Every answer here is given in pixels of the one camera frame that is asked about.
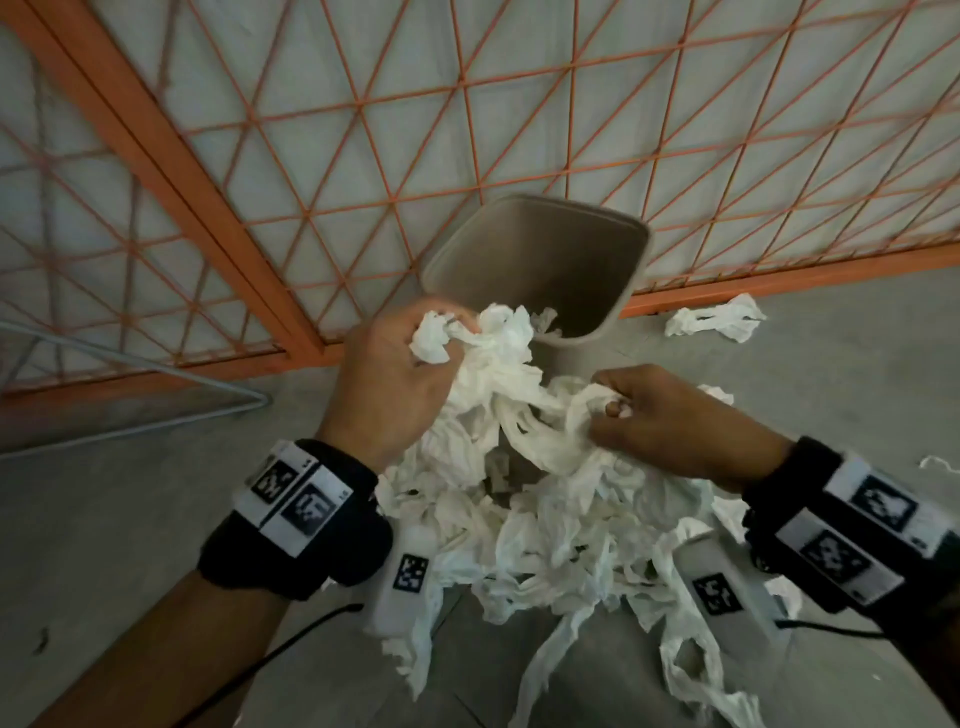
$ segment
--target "black cable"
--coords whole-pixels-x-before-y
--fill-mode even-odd
[[[184,728],[184,726],[187,726],[190,723],[192,723],[198,717],[200,717],[201,715],[206,713],[208,710],[210,710],[210,708],[212,708],[214,705],[219,703],[221,700],[223,700],[225,697],[230,695],[233,691],[235,691],[241,685],[243,685],[248,680],[250,680],[257,672],[259,672],[262,668],[264,668],[270,662],[272,662],[274,658],[279,657],[281,654],[286,652],[290,647],[298,643],[300,640],[306,637],[311,631],[319,627],[325,621],[329,621],[334,617],[337,617],[338,615],[342,615],[344,612],[359,612],[361,609],[363,609],[363,604],[348,604],[346,607],[340,607],[339,609],[335,609],[332,612],[327,612],[325,615],[323,615],[318,619],[314,619],[312,622],[310,622],[305,627],[303,627],[303,629],[301,629],[296,635],[291,637],[289,640],[287,640],[285,643],[283,643],[280,647],[275,649],[273,652],[268,652],[262,658],[260,658],[255,663],[253,663],[251,666],[247,667],[247,669],[245,669],[243,672],[230,678],[226,683],[224,683],[223,686],[218,688],[217,691],[213,693],[209,698],[207,698],[203,703],[198,705],[196,708],[194,708],[192,711],[190,711],[188,714],[186,714],[184,717],[182,717],[180,720],[174,723],[173,728]]]
[[[819,629],[821,632],[832,632],[835,635],[844,635],[845,637],[862,637],[865,640],[886,640],[888,639],[882,632],[867,632],[862,629],[847,629],[846,627],[834,627],[832,624],[821,624],[818,621],[803,621],[802,619],[777,619],[774,624],[780,629]]]

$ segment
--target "gray floor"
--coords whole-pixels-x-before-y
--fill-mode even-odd
[[[664,339],[662,317],[620,322],[605,341],[565,352],[557,371],[655,361],[719,385],[738,406],[792,434],[849,447],[960,513],[960,476],[919,471],[929,453],[960,464],[960,268],[761,300],[770,320],[737,345],[713,332]],[[0,463],[0,715],[24,726],[194,563],[228,494],[279,437],[313,431],[334,371],[265,377],[276,403],[231,419]],[[198,405],[81,407],[31,428],[83,430],[136,412]],[[8,432],[15,418],[0,420]],[[279,637],[341,602],[296,606]],[[379,646],[326,629],[268,668],[242,725],[505,725],[520,674],[554,620],[521,613],[495,627],[448,593],[426,692],[412,703]],[[854,616],[841,621],[856,623]],[[42,630],[49,645],[34,651]],[[772,675],[763,713],[787,726],[951,725],[884,643],[798,634]],[[651,638],[626,613],[598,612],[534,711],[536,726],[693,725],[661,687]]]

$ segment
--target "tissue on floor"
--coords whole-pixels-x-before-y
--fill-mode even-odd
[[[472,333],[449,317],[427,314],[414,336],[411,350],[423,361],[446,361],[449,339],[464,343],[465,356],[436,422],[376,486],[385,514],[431,526],[441,544],[428,609],[410,635],[386,641],[384,652],[398,657],[416,697],[426,685],[431,628],[445,587],[469,585],[484,619],[495,624],[518,610],[550,609],[560,623],[524,672],[510,721],[510,728],[524,728],[581,625],[597,605],[614,609],[626,599],[645,630],[666,618],[660,652],[672,694],[715,708],[737,728],[759,728],[756,699],[724,692],[716,641],[672,556],[709,530],[703,519],[717,508],[725,527],[742,529],[742,507],[715,506],[705,480],[594,446],[585,434],[590,417],[621,398],[571,376],[544,387],[542,372],[529,363],[530,318],[522,307],[492,305],[478,317],[480,333]],[[545,472],[509,499],[503,499],[509,491],[505,453],[496,449],[501,437]],[[499,494],[497,500],[491,494]],[[703,675],[675,664],[687,639],[705,652]]]
[[[681,308],[666,323],[664,332],[667,336],[679,336],[715,330],[742,344],[754,335],[754,329],[766,318],[753,296],[741,293],[726,303],[710,308]]]

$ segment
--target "hand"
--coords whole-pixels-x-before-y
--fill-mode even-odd
[[[743,493],[783,462],[793,443],[654,364],[597,372],[630,400],[633,415],[595,416],[589,437],[662,470]]]
[[[317,439],[382,473],[437,419],[464,359],[459,341],[446,345],[450,360],[424,364],[410,352],[427,311],[452,313],[479,332],[474,313],[438,298],[424,298],[355,328],[347,337],[340,376]]]

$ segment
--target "gray trash can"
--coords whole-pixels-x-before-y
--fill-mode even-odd
[[[480,311],[491,303],[557,311],[555,347],[584,344],[613,325],[650,250],[650,229],[603,207],[540,195],[482,206],[422,273],[427,293]]]

